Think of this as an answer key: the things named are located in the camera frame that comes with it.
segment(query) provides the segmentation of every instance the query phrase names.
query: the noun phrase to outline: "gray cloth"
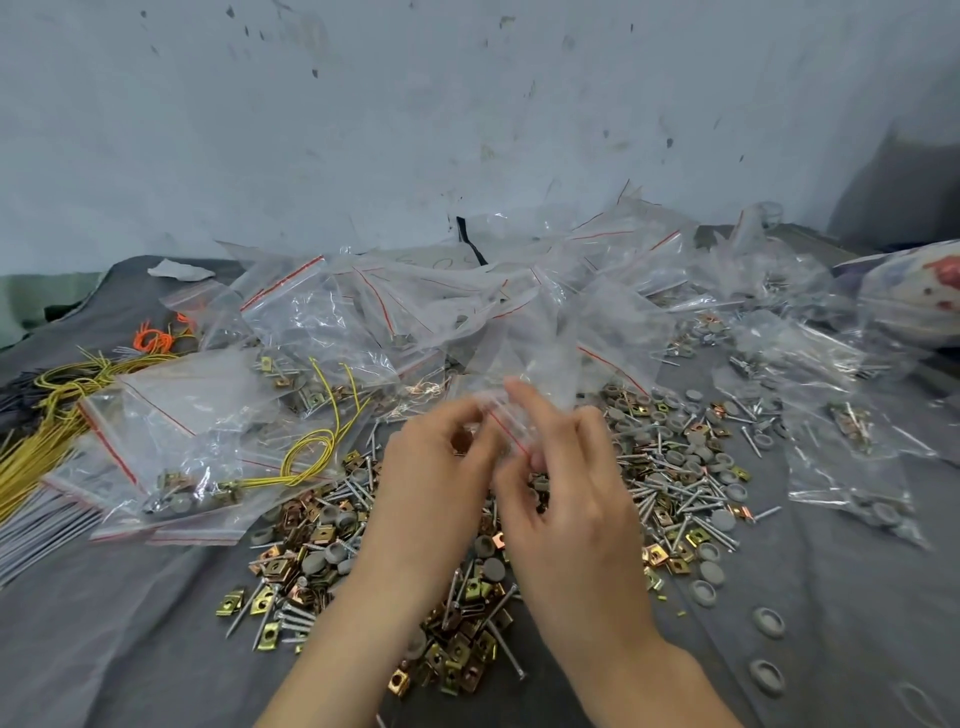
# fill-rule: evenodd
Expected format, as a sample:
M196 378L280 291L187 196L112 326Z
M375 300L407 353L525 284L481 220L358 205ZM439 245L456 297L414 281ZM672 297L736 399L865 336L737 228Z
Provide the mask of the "gray cloth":
M156 300L180 284L146 275L157 260L115 266L83 311L0 356L0 380L73 360L77 344L105 352L129 345L140 321L163 321ZM224 261L197 264L224 280L238 273ZM664 367L662 381L709 396L710 369L719 361L719 351L703 350L681 368ZM953 626L960 595L957 471L941 462L908 462L921 524L937 548L927 553L843 514L788 502L781 445L757 460L736 433L728 450L753 473L748 505L759 511L781 504L783 511L738 525L741 548L723 553L728 583L716 608L691 603L689 579L667 579L667 601L654 602L664 636L700 660L746 726L920 725L894 696L900 681L923 689L948 723L960 724L952 684L960 667ZM252 586L246 571L252 554L246 546L77 541L27 571L0 592L0 726L251 725L296 659L288 645L251 652L255 619L224 640L228 619L214 610L235 586ZM756 606L780 612L784 640L754 629ZM681 610L685 617L677 616ZM501 658L474 697L450 699L436 688L414 687L398 703L385 694L380 712L387 724L587 726L525 609L517 604L511 612L516 623L507 639L530 673L526 682L518 683ZM754 687L747 674L754 657L780 667L783 698Z

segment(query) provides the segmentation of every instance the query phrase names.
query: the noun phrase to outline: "clear plastic bag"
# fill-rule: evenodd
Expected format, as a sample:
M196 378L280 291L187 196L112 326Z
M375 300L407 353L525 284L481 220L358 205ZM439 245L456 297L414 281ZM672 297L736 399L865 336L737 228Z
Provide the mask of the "clear plastic bag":
M367 326L388 351L422 351L469 336L498 301L500 280L483 270L434 271L365 256L353 274Z
M425 352L399 372L400 383L393 387L378 407L377 420L402 422L429 412L444 398L448 377L446 354L441 350Z
M832 420L793 406L785 407L783 422L790 432L786 458L791 500L842 510L870 526L930 548L895 452L858 453Z
M266 346L291 356L304 369L316 361L331 387L349 384L344 364L362 385L396 382L389 356L321 258L300 266L244 306L244 320Z
M201 352L244 344L255 338L240 315L240 297L218 280L202 280L160 302L187 318Z
M676 325L673 317L626 286L604 279L592 283L577 304L577 350L583 356L579 391L598 392L613 379L649 392Z
M179 463L157 474L141 504L148 519L184 519L236 505L243 497L239 433L209 430L190 438L179 455L170 450L165 450L164 455L167 463Z

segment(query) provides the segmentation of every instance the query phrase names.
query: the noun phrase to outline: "plastic bag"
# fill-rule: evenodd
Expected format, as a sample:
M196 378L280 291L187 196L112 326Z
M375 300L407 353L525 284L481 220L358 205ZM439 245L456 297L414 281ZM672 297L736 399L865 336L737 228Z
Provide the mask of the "plastic bag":
M479 330L498 303L486 271L433 271L389 261L353 266L364 319L389 351L432 349Z
M201 352L243 344L255 338L240 315L240 297L218 280L202 280L160 299L160 302L187 318Z
M674 330L674 319L626 286L598 279L577 302L579 391L598 392L612 379L649 392Z
M251 297L243 317L265 345L291 356L304 369L316 361L331 387L349 384L344 364L365 386L396 382L387 353L321 258Z
M444 398L448 382L446 355L434 350L424 353L419 360L409 363L399 372L400 383L392 388L378 409L379 422L391 423L409 420L429 412Z
M913 499L896 453L858 453L833 421L787 406L789 497L837 508L858 520L930 548L915 518Z
M580 370L575 322L561 315L544 287L511 305L488 323L484 340L467 365L468 373L497 382L504 376L519 376L558 408L571 409ZM529 454L538 435L526 413L509 402L502 389L477 393L477 397L513 447Z

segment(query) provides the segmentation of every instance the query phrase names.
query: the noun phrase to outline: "forearm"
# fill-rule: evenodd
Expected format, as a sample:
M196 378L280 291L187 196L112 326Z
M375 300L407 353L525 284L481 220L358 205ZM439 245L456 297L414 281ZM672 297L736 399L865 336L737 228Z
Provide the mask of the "forearm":
M369 728L419 608L404 590L355 572L317 619L258 728Z
M663 641L628 663L612 666L605 679L574 687L598 728L740 725L697 661Z

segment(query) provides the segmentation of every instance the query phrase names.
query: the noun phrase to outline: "metal screw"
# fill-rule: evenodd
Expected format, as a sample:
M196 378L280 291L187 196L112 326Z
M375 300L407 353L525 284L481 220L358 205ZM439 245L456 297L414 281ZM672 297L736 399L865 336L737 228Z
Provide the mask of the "metal screw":
M520 680L526 679L527 673L523 671L523 667L521 667L520 663L516 661L514 653L510 651L510 647L508 647L507 643L503 641L503 635L500 634L500 630L496 628L496 625L492 623L488 624L487 631L490 632L493 635L493 638L500 644L500 649L503 650L503 653L507 656L507 659L510 660L510 664L514 666L514 670L516 670L516 676L520 678Z
M750 436L750 432L747 430L747 426L741 425L740 431L743 433L743 436L747 438L747 442L750 443L750 447L754 449L756 456L760 459L763 459L763 453L761 453L760 448L756 446L756 443L754 442L754 438Z

